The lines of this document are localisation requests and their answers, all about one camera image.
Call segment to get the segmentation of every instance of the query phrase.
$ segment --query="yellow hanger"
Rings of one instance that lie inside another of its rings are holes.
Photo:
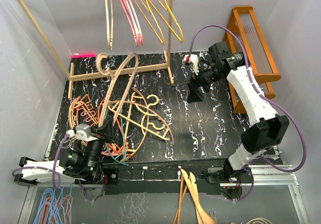
[[[109,28],[109,12],[108,12],[108,0],[105,0],[105,8],[106,8],[106,30],[107,30],[107,44],[108,48],[111,51],[112,50],[112,40],[113,40],[113,31],[114,31],[114,15],[113,15],[113,9],[112,9],[112,0],[110,0],[110,22],[111,27]]]
[[[154,31],[154,33],[155,33],[155,35],[157,36],[157,38],[159,39],[160,43],[162,43],[162,44],[164,45],[165,40],[164,40],[163,32],[162,32],[162,30],[161,30],[161,28],[160,28],[160,26],[159,26],[159,24],[158,24],[158,22],[157,22],[157,20],[156,20],[156,18],[155,18],[155,16],[154,16],[154,14],[153,14],[153,12],[151,11],[147,0],[145,0],[146,5],[145,5],[145,3],[143,2],[143,0],[140,0],[140,1],[141,1],[141,3],[144,5],[144,7],[145,7],[146,10],[148,11],[148,13],[150,13],[150,14],[152,15],[154,21],[155,21],[156,24],[157,24],[157,27],[158,27],[158,29],[159,29],[159,32],[160,32],[160,35],[161,35],[161,36],[157,33],[157,31],[155,30],[155,28],[153,27],[153,25],[150,23],[149,19],[147,18],[147,16],[145,15],[145,13],[144,13],[144,12],[142,11],[142,9],[140,8],[140,6],[139,6],[139,4],[137,3],[137,1],[136,1],[136,0],[133,0],[133,1],[135,2],[135,4],[137,5],[138,9],[140,10],[140,12],[142,13],[142,15],[144,16],[144,18],[145,18],[145,20],[147,21],[147,23],[149,24],[150,28]]]
[[[169,5],[167,4],[167,1],[164,0],[165,4],[163,5],[162,2],[160,0],[157,0],[159,2],[159,4],[165,9],[165,11],[167,11],[172,19],[175,21],[175,24],[177,25],[179,31],[180,31],[180,37],[178,36],[178,34],[173,30],[173,28],[169,25],[169,23],[167,22],[167,20],[162,16],[162,14],[158,11],[158,9],[155,7],[155,5],[151,2],[151,0],[147,0],[147,4],[151,5],[154,10],[158,13],[158,15],[160,16],[160,18],[165,22],[165,24],[168,26],[168,28],[173,32],[173,34],[177,37],[177,39],[180,41],[180,42],[183,42],[184,40],[184,36],[183,36],[183,32],[182,32],[182,29],[181,29],[181,26],[178,24],[171,8],[169,7]]]

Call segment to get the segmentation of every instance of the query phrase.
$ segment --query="pink hanger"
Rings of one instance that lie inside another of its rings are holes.
[[[130,0],[119,0],[119,1],[122,8],[124,9],[125,15],[127,17],[131,31],[133,33],[135,45],[138,46],[139,43],[143,45],[143,38],[142,38],[140,25],[131,1]]]

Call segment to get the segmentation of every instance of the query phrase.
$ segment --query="marble surface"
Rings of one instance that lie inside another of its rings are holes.
[[[210,60],[207,52],[198,52],[200,57]],[[135,76],[133,85],[145,97],[155,94],[159,103],[153,109],[165,119],[170,126],[175,144],[163,141],[152,135],[147,135],[141,149],[132,161],[168,161],[205,158],[229,157],[241,143],[241,134],[249,127],[245,115],[233,112],[232,102],[227,81],[221,80],[212,85],[206,94],[205,101],[187,103],[188,86],[191,76],[190,67],[182,63],[185,53],[171,55],[171,69],[174,76],[174,86],[170,85],[167,70],[139,73]],[[110,56],[104,67],[111,69],[119,66],[126,56]],[[139,55],[140,65],[151,65],[164,62],[163,54]],[[96,72],[95,58],[73,59],[75,74]],[[122,96],[128,82],[128,75],[120,76],[113,90],[111,100]],[[109,78],[79,81],[73,85],[73,98],[89,94],[94,110],[106,96],[110,84]],[[68,126],[68,107],[71,101],[67,99],[68,85],[66,83],[61,101],[54,139],[51,145],[49,160],[53,160],[57,147],[65,135]],[[128,110],[124,105],[123,113]],[[141,119],[142,114],[133,111],[133,119]],[[115,129],[115,137],[122,143],[119,130]],[[142,138],[140,128],[129,126],[128,141],[131,148],[135,148]]]

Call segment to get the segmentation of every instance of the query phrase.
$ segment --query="white wall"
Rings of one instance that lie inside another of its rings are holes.
[[[307,160],[298,171],[299,189],[311,223],[320,223],[321,183],[321,0],[279,0],[266,24],[266,37],[282,75],[274,84],[276,101],[300,123],[307,140]],[[283,159],[301,161],[298,134],[290,126],[280,145]]]
[[[172,37],[172,51],[187,51],[193,34],[208,24],[226,26],[232,8],[237,5],[254,7],[260,23],[265,23],[278,0],[174,0],[174,14],[182,27],[184,42]],[[73,53],[108,53],[106,43],[106,16],[104,0],[45,0]],[[144,45],[134,45],[128,21],[119,0],[113,0],[114,44],[113,55],[129,52],[156,53],[167,48],[167,27],[158,17],[166,43],[161,45],[146,20],[133,3],[144,36]],[[167,19],[168,13],[162,11]],[[195,50],[208,49],[221,41],[222,30],[207,30],[201,33],[194,44]]]
[[[70,50],[45,2],[26,2],[68,67]],[[0,0],[0,16],[0,223],[17,223],[27,188],[11,171],[21,156],[42,160],[66,77],[16,0]]]

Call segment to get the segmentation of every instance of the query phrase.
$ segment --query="bundle of hangers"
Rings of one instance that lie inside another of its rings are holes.
[[[108,47],[110,50],[112,50],[112,43],[113,43],[113,7],[112,7],[112,0],[110,1],[110,23],[109,23],[109,9],[108,9],[108,0],[105,0],[105,8],[106,8],[106,27],[107,27],[107,43],[108,43]],[[127,17],[127,20],[129,22],[131,31],[133,33],[133,37],[134,37],[134,41],[135,41],[135,45],[143,45],[143,37],[142,37],[142,32],[141,32],[141,28],[139,25],[139,21],[135,12],[135,9],[131,3],[131,0],[119,0],[120,4],[125,12],[125,15]],[[159,4],[161,5],[162,8],[164,8],[164,10],[166,12],[168,12],[172,19],[174,20],[179,33],[176,33],[174,31],[174,29],[171,27],[171,25],[168,23],[168,21],[164,18],[164,16],[160,13],[160,11],[157,9],[157,7],[151,2],[151,0],[140,0],[142,5],[144,6],[144,8],[146,9],[148,14],[151,14],[153,20],[155,21],[155,24],[157,25],[158,28],[158,32],[157,30],[154,28],[154,26],[151,24],[151,22],[149,21],[149,19],[147,18],[146,14],[144,13],[143,9],[139,6],[138,2],[136,0],[133,0],[135,2],[135,4],[137,5],[139,11],[142,13],[142,15],[144,16],[144,18],[146,19],[147,23],[149,24],[149,26],[151,27],[151,29],[153,30],[153,32],[155,33],[155,35],[157,36],[157,38],[159,39],[159,41],[164,45],[165,40],[164,40],[164,35],[163,32],[154,16],[153,11],[151,10],[150,7],[152,7],[157,14],[160,16],[160,18],[165,22],[165,24],[168,26],[168,28],[171,30],[171,32],[177,37],[177,39],[180,42],[183,42],[184,37],[183,37],[183,32],[182,29],[180,27],[180,25],[178,24],[171,8],[169,7],[167,0],[163,0],[163,2],[161,0],[157,0],[159,2]]]

